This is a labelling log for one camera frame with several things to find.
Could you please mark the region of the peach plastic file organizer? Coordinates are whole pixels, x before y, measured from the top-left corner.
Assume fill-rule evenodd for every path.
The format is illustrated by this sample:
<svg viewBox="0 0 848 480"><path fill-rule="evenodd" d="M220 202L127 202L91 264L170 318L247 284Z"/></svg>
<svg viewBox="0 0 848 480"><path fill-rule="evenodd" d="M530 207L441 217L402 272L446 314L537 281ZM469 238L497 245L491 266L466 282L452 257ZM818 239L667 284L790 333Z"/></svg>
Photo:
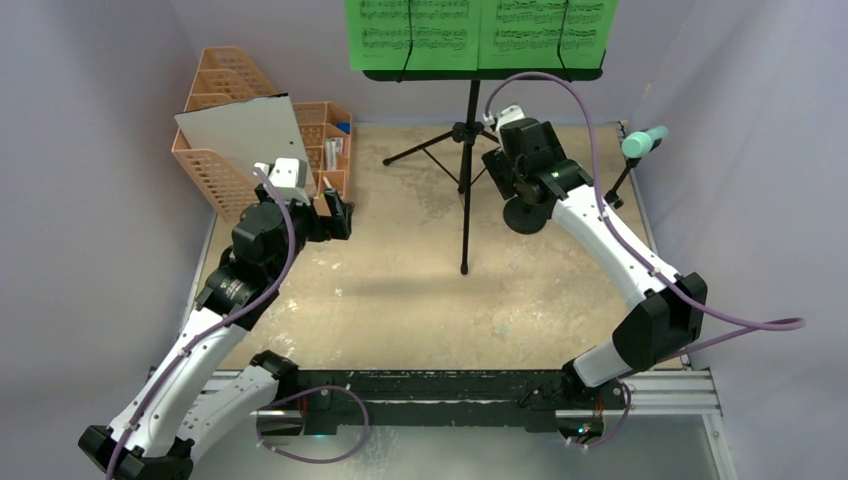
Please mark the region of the peach plastic file organizer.
<svg viewBox="0 0 848 480"><path fill-rule="evenodd" d="M203 50L171 152L223 220L255 202L255 164L268 176L280 158L291 177L328 212L324 192L352 194L353 115L333 102L295 103L240 48Z"/></svg>

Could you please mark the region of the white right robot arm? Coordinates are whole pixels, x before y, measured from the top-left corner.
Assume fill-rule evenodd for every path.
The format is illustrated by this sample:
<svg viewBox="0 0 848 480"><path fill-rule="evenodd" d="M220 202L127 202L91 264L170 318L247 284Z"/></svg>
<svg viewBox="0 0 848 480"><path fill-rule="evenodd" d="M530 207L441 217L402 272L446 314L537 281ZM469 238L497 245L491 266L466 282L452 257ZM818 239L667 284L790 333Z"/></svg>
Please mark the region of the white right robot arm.
<svg viewBox="0 0 848 480"><path fill-rule="evenodd" d="M683 276L655 257L596 197L592 177L566 156L550 123L500 121L496 132L500 145L483 161L501 195L540 208L577 239L629 308L608 340L563 366L564 399L584 407L608 381L648 370L697 340L703 314L680 296L704 301L706 282L696 273Z"/></svg>

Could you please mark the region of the black round microphone stand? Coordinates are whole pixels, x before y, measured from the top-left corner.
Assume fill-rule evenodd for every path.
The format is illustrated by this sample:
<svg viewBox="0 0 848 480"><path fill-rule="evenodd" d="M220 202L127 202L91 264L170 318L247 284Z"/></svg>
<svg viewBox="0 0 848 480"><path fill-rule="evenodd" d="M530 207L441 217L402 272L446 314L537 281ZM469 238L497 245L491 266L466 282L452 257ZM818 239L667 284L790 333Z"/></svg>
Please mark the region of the black round microphone stand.
<svg viewBox="0 0 848 480"><path fill-rule="evenodd" d="M545 227L551 218L553 206L551 202L531 205L519 197L514 197L506 202L502 216L505 224L514 232L532 235Z"/></svg>

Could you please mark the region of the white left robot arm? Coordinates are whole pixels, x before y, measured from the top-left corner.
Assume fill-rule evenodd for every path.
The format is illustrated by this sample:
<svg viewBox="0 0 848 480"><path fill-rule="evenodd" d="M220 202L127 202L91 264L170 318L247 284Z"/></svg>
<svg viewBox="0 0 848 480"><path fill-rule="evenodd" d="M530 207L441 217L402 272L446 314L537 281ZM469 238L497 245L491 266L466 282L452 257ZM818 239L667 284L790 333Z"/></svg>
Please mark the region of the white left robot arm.
<svg viewBox="0 0 848 480"><path fill-rule="evenodd" d="M260 407L284 409L301 397L299 368L266 350L226 387L199 398L222 360L279 296L309 242L347 240L355 205L337 191L313 202L285 200L265 187L240 215L231 243L207 277L162 363L107 425L91 425L78 446L108 479L187 479L195 464L241 418Z"/></svg>

